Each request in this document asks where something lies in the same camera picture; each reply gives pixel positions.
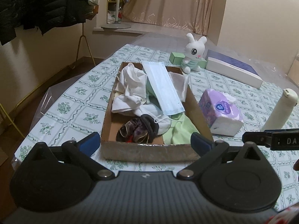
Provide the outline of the beige curtain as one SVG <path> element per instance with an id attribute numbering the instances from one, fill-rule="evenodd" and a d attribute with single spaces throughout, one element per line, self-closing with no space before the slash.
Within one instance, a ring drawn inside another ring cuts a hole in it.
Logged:
<path id="1" fill-rule="evenodd" d="M 123 16 L 135 23 L 207 35 L 213 0 L 127 0 Z"/>

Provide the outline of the green small box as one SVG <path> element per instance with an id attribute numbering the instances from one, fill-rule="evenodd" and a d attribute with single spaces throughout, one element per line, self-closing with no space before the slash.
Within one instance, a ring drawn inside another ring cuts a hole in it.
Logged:
<path id="1" fill-rule="evenodd" d="M 182 63 L 182 60 L 185 58 L 185 55 L 183 53 L 178 52 L 172 52 L 169 57 L 169 61 L 173 65 L 178 65 Z M 201 58 L 201 60 L 198 62 L 199 66 L 203 69 L 206 68 L 207 61 L 204 58 Z"/>

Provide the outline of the white plush bunny toy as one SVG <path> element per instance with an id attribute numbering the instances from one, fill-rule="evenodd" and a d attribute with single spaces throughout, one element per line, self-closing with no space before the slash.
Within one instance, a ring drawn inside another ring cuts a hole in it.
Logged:
<path id="1" fill-rule="evenodd" d="M 192 70 L 196 72 L 200 71 L 200 62 L 205 52 L 207 38 L 202 36 L 198 40 L 195 40 L 191 33 L 187 33 L 186 36 L 189 42 L 184 49 L 184 58 L 180 67 L 185 74 L 190 74 Z"/>

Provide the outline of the white sock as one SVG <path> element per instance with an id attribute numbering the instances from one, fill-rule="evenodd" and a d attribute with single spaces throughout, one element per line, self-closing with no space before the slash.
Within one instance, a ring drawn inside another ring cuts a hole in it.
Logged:
<path id="1" fill-rule="evenodd" d="M 151 116 L 159 125 L 158 135 L 164 134 L 171 126 L 171 119 L 153 103 L 142 104 L 140 100 L 136 102 L 124 97 L 123 102 L 113 101 L 112 113 L 118 113 L 125 116 L 138 116 L 143 114 Z"/>

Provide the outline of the blue surgical face mask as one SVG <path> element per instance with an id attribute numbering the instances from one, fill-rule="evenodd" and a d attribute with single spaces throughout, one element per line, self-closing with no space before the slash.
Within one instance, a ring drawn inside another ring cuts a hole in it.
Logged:
<path id="1" fill-rule="evenodd" d="M 175 115 L 184 112 L 184 107 L 171 81 L 163 62 L 142 61 L 152 90 L 165 115 Z"/>

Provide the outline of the standing fan base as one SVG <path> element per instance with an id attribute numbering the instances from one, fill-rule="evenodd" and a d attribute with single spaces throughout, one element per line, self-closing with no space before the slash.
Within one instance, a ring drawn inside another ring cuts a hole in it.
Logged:
<path id="1" fill-rule="evenodd" d="M 131 28 L 131 25 L 128 23 L 123 23 L 119 20 L 119 8 L 120 8 L 120 0 L 116 0 L 116 7 L 115 7 L 115 21 L 113 23 L 107 23 L 101 28 L 103 29 L 128 29 Z"/>

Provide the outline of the black puffer jacket middle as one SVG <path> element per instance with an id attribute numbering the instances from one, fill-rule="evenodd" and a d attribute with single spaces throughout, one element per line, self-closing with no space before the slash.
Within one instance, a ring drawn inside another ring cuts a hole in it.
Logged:
<path id="1" fill-rule="evenodd" d="M 88 0 L 14 0 L 14 8 L 17 27 L 38 28 L 42 34 L 84 23 L 93 10 Z"/>

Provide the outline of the orange brown jacket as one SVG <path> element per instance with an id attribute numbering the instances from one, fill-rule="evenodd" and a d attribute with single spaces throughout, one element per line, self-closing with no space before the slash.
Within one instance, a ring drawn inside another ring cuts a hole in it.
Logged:
<path id="1" fill-rule="evenodd" d="M 85 18 L 88 20 L 92 20 L 98 14 L 98 10 L 99 5 L 94 6 L 93 9 L 85 15 Z"/>

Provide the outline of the brown cardboard box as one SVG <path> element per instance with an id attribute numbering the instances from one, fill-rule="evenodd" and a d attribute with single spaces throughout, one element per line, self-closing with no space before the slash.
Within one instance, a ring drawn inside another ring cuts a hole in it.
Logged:
<path id="1" fill-rule="evenodd" d="M 105 159 L 182 162 L 198 159 L 191 136 L 211 131 L 189 87 L 189 77 L 163 63 L 120 65 L 101 133 Z"/>

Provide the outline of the light green cloth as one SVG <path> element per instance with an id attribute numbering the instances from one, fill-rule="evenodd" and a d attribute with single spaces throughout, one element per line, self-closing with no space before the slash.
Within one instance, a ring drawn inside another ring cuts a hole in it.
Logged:
<path id="1" fill-rule="evenodd" d="M 147 80 L 147 91 L 149 95 L 154 95 L 154 91 Z M 171 119 L 171 126 L 164 134 L 162 134 L 165 145 L 190 145 L 190 138 L 192 133 L 199 133 L 192 121 L 185 113 L 179 113 L 169 116 Z"/>

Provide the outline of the purple tissue pack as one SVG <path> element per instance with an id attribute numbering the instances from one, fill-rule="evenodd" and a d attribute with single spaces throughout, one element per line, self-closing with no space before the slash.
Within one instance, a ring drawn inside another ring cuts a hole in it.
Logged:
<path id="1" fill-rule="evenodd" d="M 234 136 L 244 121 L 236 98 L 211 88 L 203 92 L 199 106 L 212 134 Z"/>

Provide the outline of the white fabric piece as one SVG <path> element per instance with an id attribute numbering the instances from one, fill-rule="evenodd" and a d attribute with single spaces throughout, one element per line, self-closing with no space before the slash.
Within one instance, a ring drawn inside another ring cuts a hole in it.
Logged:
<path id="1" fill-rule="evenodd" d="M 129 100 L 134 102 L 140 100 L 142 104 L 145 104 L 147 101 L 146 84 L 146 73 L 136 68 L 133 63 L 129 63 L 121 70 L 115 91 L 123 93 L 124 97 Z"/>

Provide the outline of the yellow towel cloth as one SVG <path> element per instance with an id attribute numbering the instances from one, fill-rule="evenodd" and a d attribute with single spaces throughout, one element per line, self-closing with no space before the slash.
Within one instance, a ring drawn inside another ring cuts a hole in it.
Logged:
<path id="1" fill-rule="evenodd" d="M 113 100 L 116 101 L 116 102 L 123 102 L 124 94 L 119 92 L 119 91 L 115 91 Z"/>

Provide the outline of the black puffer jacket left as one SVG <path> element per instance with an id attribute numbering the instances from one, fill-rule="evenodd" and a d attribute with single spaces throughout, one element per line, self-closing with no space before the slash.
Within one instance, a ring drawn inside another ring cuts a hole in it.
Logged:
<path id="1" fill-rule="evenodd" d="M 16 0 L 1 0 L 0 3 L 1 19 L 1 45 L 9 43 L 16 37 L 15 18 L 16 18 Z"/>

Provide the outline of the dark patterned scrunchie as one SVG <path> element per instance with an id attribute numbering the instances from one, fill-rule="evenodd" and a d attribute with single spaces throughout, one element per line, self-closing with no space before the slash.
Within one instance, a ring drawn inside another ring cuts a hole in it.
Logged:
<path id="1" fill-rule="evenodd" d="M 123 124 L 117 132 L 116 141 L 137 144 L 151 144 L 158 136 L 159 125 L 143 114 Z"/>

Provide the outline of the cream thermos bottle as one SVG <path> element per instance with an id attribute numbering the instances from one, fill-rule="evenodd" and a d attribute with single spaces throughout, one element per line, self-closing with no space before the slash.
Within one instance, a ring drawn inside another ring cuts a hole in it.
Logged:
<path id="1" fill-rule="evenodd" d="M 261 131 L 282 129 L 297 103 L 297 93 L 291 88 L 284 89 L 282 96 L 261 128 Z"/>

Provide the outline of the cluttered shelf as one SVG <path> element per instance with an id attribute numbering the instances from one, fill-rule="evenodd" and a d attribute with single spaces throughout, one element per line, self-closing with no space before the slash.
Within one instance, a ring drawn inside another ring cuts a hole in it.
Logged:
<path id="1" fill-rule="evenodd" d="M 121 22 L 121 5 L 122 0 L 108 0 L 107 5 L 107 23 L 115 23 L 115 19 L 117 18 L 117 22 Z"/>

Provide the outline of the black puffer jacket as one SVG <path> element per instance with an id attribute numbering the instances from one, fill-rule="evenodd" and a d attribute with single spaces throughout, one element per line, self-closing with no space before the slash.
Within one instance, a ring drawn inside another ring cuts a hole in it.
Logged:
<path id="1" fill-rule="evenodd" d="M 1 0 L 0 3 L 1 19 L 1 45 L 9 43 L 16 37 L 15 18 L 16 18 L 16 0 Z"/>
<path id="2" fill-rule="evenodd" d="M 93 10 L 88 0 L 14 0 L 14 8 L 17 27 L 38 28 L 42 34 L 84 23 Z"/>

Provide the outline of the white mesh drawstring bag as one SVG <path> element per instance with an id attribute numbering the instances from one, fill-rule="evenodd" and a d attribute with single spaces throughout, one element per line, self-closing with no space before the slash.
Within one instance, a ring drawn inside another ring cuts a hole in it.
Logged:
<path id="1" fill-rule="evenodd" d="M 170 79 L 176 89 L 176 92 L 182 102 L 186 101 L 187 97 L 187 87 L 189 82 L 188 74 L 179 74 L 175 72 L 168 72 Z"/>

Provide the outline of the white and blue flat box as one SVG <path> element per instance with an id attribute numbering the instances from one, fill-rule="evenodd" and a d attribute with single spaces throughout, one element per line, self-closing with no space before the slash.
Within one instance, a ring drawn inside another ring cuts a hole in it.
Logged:
<path id="1" fill-rule="evenodd" d="M 227 55 L 208 50 L 206 69 L 229 77 L 254 88 L 260 88 L 263 80 L 252 66 Z"/>

